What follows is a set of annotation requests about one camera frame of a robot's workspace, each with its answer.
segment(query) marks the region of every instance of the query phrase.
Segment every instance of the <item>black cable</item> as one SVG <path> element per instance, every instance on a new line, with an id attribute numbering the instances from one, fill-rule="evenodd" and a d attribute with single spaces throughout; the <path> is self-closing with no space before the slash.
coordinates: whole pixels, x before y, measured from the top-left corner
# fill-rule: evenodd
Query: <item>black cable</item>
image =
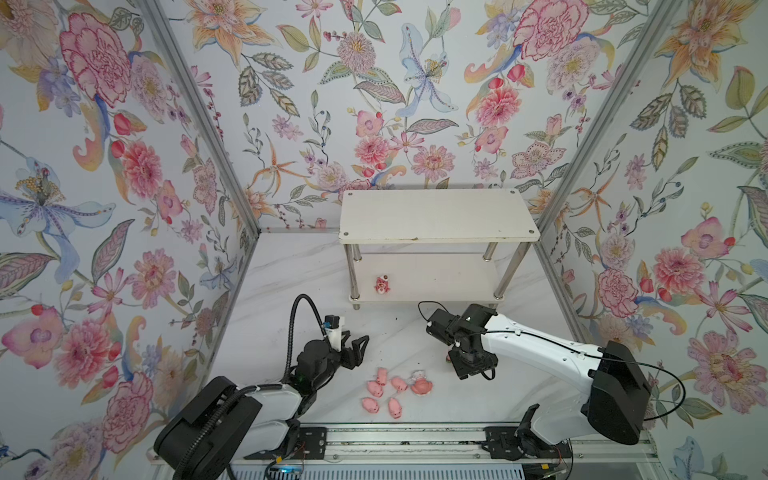
<path id="1" fill-rule="evenodd" d="M 426 321 L 429 321 L 429 319 L 428 319 L 427 317 L 425 317 L 425 316 L 424 316 L 424 313 L 422 313 L 422 303 L 437 303 L 438 305 L 440 305 L 440 306 L 442 307 L 442 309 L 443 309 L 443 310 L 445 310 L 446 312 L 448 312 L 448 309 L 447 309 L 447 308 L 445 308 L 445 305 L 443 305 L 443 304 L 442 304 L 442 303 L 440 303 L 440 302 L 436 302 L 436 301 L 434 301 L 434 300 L 424 300 L 423 302 L 419 302 L 419 303 L 416 305 L 416 308 L 418 308 L 418 309 L 419 309 L 419 314 L 421 314 L 422 318 L 423 318 L 424 320 L 426 320 Z"/>
<path id="2" fill-rule="evenodd" d="M 496 378 L 496 369 L 491 369 L 491 376 L 487 376 L 485 372 L 480 372 L 480 375 L 482 375 L 482 378 L 488 380 L 489 382 Z"/>
<path id="3" fill-rule="evenodd" d="M 323 321 L 320 319 L 320 314 L 317 311 L 317 307 L 315 306 L 315 303 L 312 301 L 309 295 L 306 293 L 300 294 L 296 299 L 293 301 L 293 306 L 290 309 L 290 323 L 288 325 L 288 352 L 286 355 L 286 369 L 285 373 L 283 374 L 283 383 L 288 382 L 288 379 L 290 378 L 290 364 L 291 360 L 293 360 L 293 325 L 296 322 L 296 309 L 299 307 L 299 302 L 305 299 L 308 304 L 312 307 L 312 312 L 315 314 L 315 319 L 317 320 L 317 325 L 320 327 L 320 333 L 323 335 L 323 339 L 328 343 L 330 346 L 330 340 L 328 340 L 328 334 L 326 333 L 325 327 L 323 327 Z"/>
<path id="4" fill-rule="evenodd" d="M 682 389 L 682 393 L 680 395 L 680 401 L 671 410 L 669 410 L 668 412 L 664 413 L 663 415 L 656 415 L 655 417 L 650 417 L 649 419 L 643 419 L 643 422 L 648 422 L 650 420 L 661 419 L 661 418 L 663 418 L 663 417 L 665 417 L 667 415 L 670 415 L 672 412 L 674 412 L 675 410 L 677 410 L 681 406 L 683 406 L 683 402 L 685 402 L 686 390 L 685 390 L 685 385 L 683 384 L 683 381 L 680 380 L 680 378 L 677 375 L 675 375 L 674 373 L 670 372 L 669 370 L 663 369 L 663 368 L 661 368 L 659 366 L 651 365 L 650 363 L 629 362 L 627 360 L 609 359 L 609 358 L 606 358 L 604 356 L 589 355 L 588 353 L 584 353 L 584 352 L 580 352 L 580 351 L 578 351 L 576 349 L 572 349 L 570 346 L 563 345 L 560 342 L 555 342 L 552 339 L 548 339 L 545 336 L 537 335 L 535 333 L 526 332 L 523 329 L 520 329 L 519 331 L 515 331 L 515 330 L 489 330 L 487 332 L 468 333 L 466 336 L 485 335 L 486 333 L 512 333 L 512 334 L 517 335 L 518 332 L 520 332 L 521 334 L 524 334 L 524 335 L 529 335 L 529 336 L 536 337 L 538 339 L 545 340 L 545 341 L 547 341 L 549 343 L 554 343 L 557 346 L 560 346 L 560 347 L 562 347 L 564 349 L 570 350 L 572 353 L 577 353 L 579 355 L 584 355 L 584 356 L 587 356 L 587 357 L 589 357 L 591 359 L 606 360 L 608 362 L 629 363 L 629 364 L 633 364 L 633 365 L 642 365 L 642 366 L 650 367 L 652 369 L 659 370 L 660 372 L 664 372 L 664 373 L 668 374 L 669 376 L 673 377 L 675 380 L 677 380 L 677 383 L 680 384 L 680 388 Z"/>

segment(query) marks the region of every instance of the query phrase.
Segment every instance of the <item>small figurine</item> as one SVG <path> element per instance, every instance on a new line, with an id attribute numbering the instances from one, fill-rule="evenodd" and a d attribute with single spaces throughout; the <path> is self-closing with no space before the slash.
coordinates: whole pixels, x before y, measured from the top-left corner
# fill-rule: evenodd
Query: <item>small figurine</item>
<path id="1" fill-rule="evenodd" d="M 376 286 L 373 287 L 379 295 L 389 292 L 389 277 L 382 275 L 376 278 Z"/>

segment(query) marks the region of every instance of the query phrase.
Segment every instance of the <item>green leaf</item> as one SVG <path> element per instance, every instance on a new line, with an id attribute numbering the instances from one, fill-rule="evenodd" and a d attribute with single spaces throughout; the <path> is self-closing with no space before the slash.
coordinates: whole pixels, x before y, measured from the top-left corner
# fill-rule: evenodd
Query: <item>green leaf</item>
<path id="1" fill-rule="evenodd" d="M 714 132 L 716 134 L 722 134 L 727 131 L 732 131 L 736 128 L 738 128 L 742 123 L 749 120 L 747 117 L 741 117 L 739 115 L 734 115 L 732 117 L 724 118 L 720 121 L 717 125 L 714 127 L 710 127 L 707 130 Z"/>
<path id="2" fill-rule="evenodd" d="M 310 42 L 306 39 L 306 36 L 298 28 L 292 25 L 278 25 L 277 29 L 283 34 L 283 37 L 288 42 L 293 50 L 299 53 L 310 49 Z"/>
<path id="3" fill-rule="evenodd" d="M 125 247 L 128 228 L 133 222 L 134 219 L 132 218 L 120 222 L 112 229 L 109 237 L 101 242 L 101 245 L 94 251 L 94 256 L 91 260 L 91 275 L 93 276 L 94 283 L 98 283 L 101 276 L 108 272 L 120 259 L 120 255 L 123 254 L 123 248 Z"/>
<path id="4" fill-rule="evenodd" d="M 189 297 L 189 295 L 190 295 L 190 282 L 182 274 L 182 272 L 179 272 L 178 284 L 179 284 L 179 293 L 181 293 L 182 296 Z"/>
<path id="5" fill-rule="evenodd" d="M 352 71 L 340 61 L 332 63 L 323 74 L 323 78 L 320 79 L 320 84 L 326 84 L 337 78 L 349 77 Z"/>
<path id="6" fill-rule="evenodd" d="M 721 412 L 719 412 L 706 401 L 693 397 L 686 398 L 685 402 L 683 402 L 683 406 L 681 406 L 678 410 L 683 409 L 696 420 L 706 420 L 718 415 L 722 415 Z"/>
<path id="7" fill-rule="evenodd" d="M 695 164 L 696 161 L 699 159 L 699 157 L 691 157 L 688 160 L 684 161 L 682 165 L 680 165 L 677 168 L 676 175 L 682 174 L 685 171 L 690 170 Z"/>
<path id="8" fill-rule="evenodd" d="M 741 110 L 750 103 L 753 93 L 755 93 L 755 76 L 745 67 L 734 67 L 733 77 L 725 92 L 725 105 L 734 110 Z"/>
<path id="9" fill-rule="evenodd" d="M 739 295 L 752 312 L 755 323 L 768 333 L 768 298 L 760 295 Z"/>
<path id="10" fill-rule="evenodd" d="M 379 26 L 375 22 L 371 22 L 370 20 L 368 20 L 367 22 L 364 22 L 362 24 L 362 28 L 366 31 L 366 33 L 370 38 L 384 42 L 384 37 L 382 36 L 381 28 L 379 28 Z"/>
<path id="11" fill-rule="evenodd" d="M 757 98 L 755 99 L 755 103 L 752 105 L 752 111 L 750 112 L 750 116 L 754 117 L 755 115 L 763 111 L 765 107 L 768 107 L 768 87 L 765 87 L 757 95 Z"/>
<path id="12" fill-rule="evenodd" d="M 395 13 L 401 13 L 400 7 L 394 3 L 381 2 L 376 6 L 381 13 L 386 16 L 394 15 Z"/>
<path id="13" fill-rule="evenodd" d="M 711 157 L 730 160 L 736 165 L 752 169 L 758 168 L 763 163 L 763 159 L 760 156 L 760 149 L 762 147 L 761 144 L 754 141 L 743 141 L 707 153 Z"/>
<path id="14" fill-rule="evenodd" d="M 667 136 L 667 128 L 662 125 L 659 133 L 656 135 L 654 147 L 650 153 L 650 158 L 653 161 L 654 169 L 656 171 L 658 171 L 659 167 L 661 167 L 661 162 L 663 162 L 664 158 L 667 156 L 668 150 L 669 137 Z"/>
<path id="15" fill-rule="evenodd" d="M 112 11 L 112 17 L 109 19 L 109 26 L 115 30 L 125 30 L 131 26 L 131 17 L 133 14 L 130 10 L 123 7 L 117 7 Z"/>

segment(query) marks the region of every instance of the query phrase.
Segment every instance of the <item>pink flower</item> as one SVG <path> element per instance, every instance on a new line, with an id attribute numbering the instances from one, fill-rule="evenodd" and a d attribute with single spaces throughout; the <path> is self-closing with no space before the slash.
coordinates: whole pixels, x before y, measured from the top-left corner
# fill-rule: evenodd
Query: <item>pink flower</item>
<path id="1" fill-rule="evenodd" d="M 630 277 L 609 268 L 598 277 L 598 286 L 600 300 L 615 316 L 626 318 L 637 311 L 637 289 Z"/>
<path id="2" fill-rule="evenodd" d="M 563 129 L 563 116 L 560 114 L 547 119 L 547 135 L 556 137 Z"/>
<path id="3" fill-rule="evenodd" d="M 103 298 L 103 300 L 99 300 L 96 303 L 92 303 L 91 305 L 88 305 L 88 313 L 93 313 L 96 310 L 104 309 L 104 316 L 109 315 L 112 312 L 112 306 L 113 305 L 120 305 L 123 303 L 122 298 L 118 298 L 118 293 L 120 293 L 120 290 L 123 289 L 125 286 L 125 281 L 123 281 L 123 269 L 118 268 L 118 271 L 115 274 L 114 282 L 112 281 L 112 274 L 109 272 L 106 272 L 104 274 L 104 286 L 107 288 L 101 288 L 99 285 L 94 286 L 91 289 L 91 292 L 99 297 Z"/>
<path id="4" fill-rule="evenodd" d="M 592 69 L 600 54 L 600 45 L 589 37 L 580 38 L 549 59 L 547 89 L 568 88 L 580 81 Z"/>
<path id="5" fill-rule="evenodd" d="M 753 405 L 768 405 L 765 383 L 766 369 L 752 365 L 750 360 L 757 357 L 755 351 L 747 348 L 737 351 L 739 337 L 727 330 L 725 336 L 717 332 L 704 334 L 704 343 L 690 339 L 688 356 L 699 363 L 694 369 L 699 392 L 712 394 L 712 400 L 719 407 L 725 406 L 728 394 L 730 408 L 738 413 L 749 413 Z"/>
<path id="6" fill-rule="evenodd" d="M 704 281 L 704 265 L 698 257 L 686 254 L 682 247 L 661 249 L 656 255 L 656 261 L 656 278 L 661 286 L 672 293 L 687 295 Z"/>
<path id="7" fill-rule="evenodd" d="M 156 121 L 165 115 L 165 88 L 154 62 L 143 55 L 135 55 L 131 62 L 131 94 L 139 100 Z"/>
<path id="8" fill-rule="evenodd" d="M 709 217 L 680 238 L 682 244 L 700 258 L 718 258 L 728 254 L 723 242 L 723 227 L 717 217 Z"/>
<path id="9" fill-rule="evenodd" d="M 56 356 L 58 384 L 73 389 L 78 383 L 90 382 L 107 362 L 112 342 L 100 322 L 86 319 L 75 324 L 64 335 L 61 350 Z"/>
<path id="10" fill-rule="evenodd" d="M 487 180 L 491 177 L 498 177 L 498 168 L 494 167 L 487 158 L 477 162 L 475 164 L 475 176 L 480 177 L 483 180 Z"/>
<path id="11" fill-rule="evenodd" d="M 107 450 L 120 453 L 138 437 L 149 418 L 153 393 L 152 381 L 143 372 L 136 372 L 130 382 L 118 384 L 101 423 Z"/>
<path id="12" fill-rule="evenodd" d="M 453 159 L 456 156 L 445 147 L 437 148 L 437 145 L 431 145 L 429 151 L 426 149 L 418 152 L 413 158 L 411 167 L 417 175 L 424 176 L 433 182 L 447 176 L 446 171 L 453 170 Z"/>
<path id="13" fill-rule="evenodd" d="M 603 263 L 608 268 L 624 271 L 629 259 L 634 253 L 634 240 L 629 240 L 623 235 L 614 233 L 600 245 L 600 254 Z"/>
<path id="14" fill-rule="evenodd" d="M 389 145 L 383 137 L 365 137 L 355 147 L 355 156 L 364 164 L 376 165 L 383 162 L 389 153 Z"/>
<path id="15" fill-rule="evenodd" d="M 379 130 L 384 125 L 384 119 L 379 118 L 369 111 L 359 111 L 357 113 L 357 136 L 368 137 L 379 134 Z"/>
<path id="16" fill-rule="evenodd" d="M 154 197 L 163 178 L 160 157 L 154 148 L 141 140 L 129 143 L 123 153 L 123 176 L 136 195 L 144 199 Z"/>
<path id="17" fill-rule="evenodd" d="M 181 236 L 188 243 L 197 242 L 203 236 L 203 224 L 197 220 L 182 220 Z"/>
<path id="18" fill-rule="evenodd" d="M 705 295 L 701 290 L 696 289 L 696 294 L 699 296 L 699 299 L 712 307 L 707 310 L 707 316 L 712 318 L 715 316 L 715 313 L 719 313 L 723 323 L 725 323 L 725 326 L 727 326 L 731 332 L 736 333 L 736 330 L 733 328 L 734 325 L 745 332 L 749 332 L 752 329 L 752 326 L 734 315 L 747 315 L 751 313 L 750 309 L 745 306 L 726 306 L 739 296 L 739 293 L 736 290 L 728 290 L 718 299 L 718 286 L 717 282 L 710 282 L 710 295 Z"/>
<path id="19" fill-rule="evenodd" d="M 118 34 L 90 13 L 69 15 L 69 30 L 59 35 L 61 54 L 80 89 L 114 108 L 131 88 L 131 64 Z"/>
<path id="20" fill-rule="evenodd" d="M 174 267 L 174 259 L 165 254 L 165 249 L 158 249 L 152 252 L 144 252 L 142 256 L 144 262 L 137 260 L 134 268 L 138 273 L 132 273 L 125 280 L 133 284 L 131 292 L 136 300 L 144 298 L 144 309 L 157 306 L 159 296 L 170 295 L 176 291 L 174 279 L 176 271 L 171 270 Z"/>
<path id="21" fill-rule="evenodd" d="M 171 223 L 170 219 L 182 212 L 181 202 L 170 180 L 163 182 L 163 186 L 157 191 L 157 206 L 160 208 L 160 217 L 167 223 Z"/>
<path id="22" fill-rule="evenodd" d="M 550 148 L 544 142 L 535 141 L 526 151 L 512 155 L 512 164 L 515 169 L 511 175 L 514 178 L 533 177 L 559 161 L 564 154 L 564 148 Z"/>
<path id="23" fill-rule="evenodd" d="M 194 175 L 194 192 L 192 198 L 199 204 L 205 205 L 205 211 L 209 215 L 216 210 L 216 168 L 213 161 L 209 158 L 205 165 L 201 165 L 192 170 Z"/>
<path id="24" fill-rule="evenodd" d="M 400 134 L 400 138 L 392 137 L 392 142 L 395 143 L 395 146 L 392 147 L 393 150 L 400 150 L 402 148 L 402 151 L 408 153 L 408 147 L 413 147 L 418 144 L 424 143 L 424 138 L 416 138 L 416 134 L 411 134 L 410 137 L 406 132 L 402 132 Z"/>
<path id="25" fill-rule="evenodd" d="M 50 307 L 43 309 L 38 318 L 16 324 L 2 336 L 2 344 L 11 353 L 23 358 L 27 365 L 41 369 L 51 362 L 63 333 L 61 317 L 54 307 Z"/>
<path id="26" fill-rule="evenodd" d="M 352 32 L 342 38 L 336 53 L 341 62 L 357 74 L 366 73 L 376 63 L 373 43 L 362 33 Z"/>
<path id="27" fill-rule="evenodd" d="M 475 141 L 475 150 L 483 149 L 490 154 L 495 154 L 502 146 L 502 141 L 507 137 L 507 127 L 488 127 Z"/>
<path id="28" fill-rule="evenodd" d="M 518 96 L 518 91 L 508 85 L 491 90 L 480 101 L 476 114 L 478 122 L 483 127 L 507 123 L 520 110 L 522 100 Z"/>
<path id="29" fill-rule="evenodd" d="M 339 189 L 339 202 L 344 201 L 344 192 L 347 190 L 370 190 L 371 189 L 371 181 L 368 179 L 363 180 L 362 178 L 358 178 L 354 181 L 351 181 L 341 187 Z"/>
<path id="30" fill-rule="evenodd" d="M 306 18 L 312 13 L 315 14 L 317 18 L 320 18 L 320 11 L 325 11 L 331 7 L 333 7 L 333 3 L 323 2 L 323 0 L 301 0 L 305 3 L 305 5 L 301 5 L 300 3 L 296 5 L 296 10 L 299 12 L 306 12 L 305 14 L 301 15 L 301 18 Z"/>
<path id="31" fill-rule="evenodd" d="M 522 45 L 521 58 L 554 55 L 576 38 L 588 15 L 582 0 L 534 0 L 523 12 L 512 46 Z"/>

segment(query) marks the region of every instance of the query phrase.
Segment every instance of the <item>pink toy figurine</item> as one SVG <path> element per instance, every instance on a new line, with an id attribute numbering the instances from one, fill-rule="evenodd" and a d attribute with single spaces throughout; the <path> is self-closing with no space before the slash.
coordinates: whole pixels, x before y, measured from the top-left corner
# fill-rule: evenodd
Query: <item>pink toy figurine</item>
<path id="1" fill-rule="evenodd" d="M 400 406 L 400 402 L 394 397 L 389 399 L 389 414 L 394 419 L 402 417 L 402 407 Z"/>
<path id="2" fill-rule="evenodd" d="M 376 383 L 381 386 L 386 385 L 386 369 L 379 369 L 376 373 Z"/>
<path id="3" fill-rule="evenodd" d="M 381 398 L 381 396 L 384 395 L 384 388 L 379 385 L 378 382 L 374 382 L 373 380 L 368 382 L 368 391 L 376 398 Z"/>
<path id="4" fill-rule="evenodd" d="M 392 386 L 395 387 L 398 392 L 405 392 L 408 389 L 406 381 L 398 376 L 392 379 Z"/>
<path id="5" fill-rule="evenodd" d="M 373 288 L 379 295 L 389 292 L 389 278 L 387 275 L 376 278 L 376 285 Z"/>
<path id="6" fill-rule="evenodd" d="M 367 398 L 362 399 L 362 407 L 368 412 L 368 413 L 379 413 L 379 404 L 376 403 L 376 400 Z"/>

